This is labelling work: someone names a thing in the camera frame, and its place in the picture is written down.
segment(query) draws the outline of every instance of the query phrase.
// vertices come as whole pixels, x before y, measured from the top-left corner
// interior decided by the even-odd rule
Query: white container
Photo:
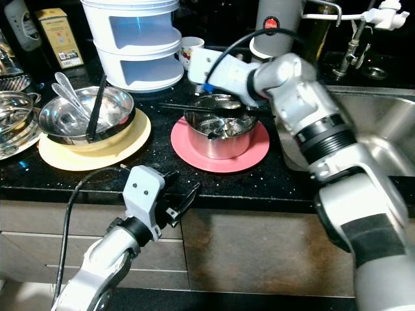
[[[167,89],[184,74],[183,65],[174,58],[174,52],[156,59],[151,56],[126,56],[97,51],[107,81],[113,86],[134,93],[148,93]]]
[[[107,81],[146,93],[183,76],[174,59],[182,35],[172,27],[179,0],[81,0]]]

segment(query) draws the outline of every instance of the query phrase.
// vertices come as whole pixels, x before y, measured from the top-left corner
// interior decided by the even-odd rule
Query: plate
[[[28,140],[25,140],[26,142],[23,143],[22,145],[19,146],[15,146],[13,148],[11,148],[9,151],[7,152],[0,152],[0,161],[7,159],[9,157],[14,156],[15,154],[19,154],[22,151],[25,151],[27,148],[33,146],[34,144],[36,144],[40,138],[41,135],[41,130],[39,127],[37,127],[36,131],[32,134],[30,134],[32,137],[28,138]]]
[[[232,173],[250,168],[260,162],[267,154],[270,137],[262,123],[253,129],[251,144],[247,151],[232,159],[211,159],[199,154],[189,142],[189,126],[182,117],[171,131],[171,144],[174,151],[190,165],[215,173]]]
[[[51,141],[43,133],[39,140],[39,154],[46,163],[61,170],[82,171],[107,167],[138,151],[150,136],[150,120],[141,110],[136,109],[131,125],[131,130],[119,143],[89,152],[72,151],[64,144]]]

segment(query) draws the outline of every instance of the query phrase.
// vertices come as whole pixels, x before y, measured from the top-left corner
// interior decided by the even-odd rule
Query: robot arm
[[[190,80],[204,83],[219,55],[194,51]],[[238,95],[247,106],[258,106],[257,95],[269,99],[273,114],[308,161],[311,178],[322,186],[316,208],[329,238],[353,255],[359,308],[415,310],[415,256],[405,236],[406,206],[316,81],[315,69],[295,54],[263,65],[228,55],[209,83]]]
[[[176,172],[161,175],[145,166],[131,170],[123,191],[126,219],[115,219],[108,233],[87,250],[81,269],[51,311],[106,310],[112,290],[126,276],[140,248],[150,240],[159,240],[166,224],[175,227],[193,202],[199,183],[177,209],[157,205],[175,175]]]

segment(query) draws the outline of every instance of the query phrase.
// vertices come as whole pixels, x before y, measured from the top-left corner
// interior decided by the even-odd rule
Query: cabinet door
[[[52,269],[0,235],[0,275],[19,282],[54,282]]]
[[[316,215],[191,209],[182,228],[191,290],[353,295],[351,255]]]
[[[3,234],[42,264],[59,263],[62,236],[13,232]],[[80,266],[85,252],[98,239],[100,239],[99,236],[69,236],[65,265]],[[132,263],[132,268],[185,271],[183,241],[161,239],[156,243],[149,242],[141,248],[141,253]]]
[[[2,200],[0,231],[62,234],[66,204]],[[125,215],[124,205],[74,204],[70,235],[102,236],[117,217]],[[182,238],[179,227],[167,226],[163,238]]]
[[[52,266],[51,269],[57,271],[56,266]],[[64,282],[72,279],[78,270],[79,267],[65,267]],[[137,270],[132,268],[118,287],[188,290],[189,279],[186,271]]]

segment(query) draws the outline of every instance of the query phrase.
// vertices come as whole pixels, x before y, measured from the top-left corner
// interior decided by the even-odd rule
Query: silver pot
[[[0,146],[10,145],[32,131],[33,104],[39,100],[37,93],[0,92]]]
[[[97,92],[97,86],[75,91],[87,111],[92,111]],[[89,120],[62,97],[55,97],[43,107],[39,114],[39,126],[56,143],[87,145],[121,132],[133,121],[135,113],[130,94],[116,87],[106,87],[94,141],[89,142],[85,134]]]
[[[214,94],[201,97],[195,106],[238,108],[241,103],[230,95]],[[185,111],[190,126],[189,141],[193,148],[211,159],[231,159],[243,154],[249,147],[256,117],[218,117],[212,113]]]

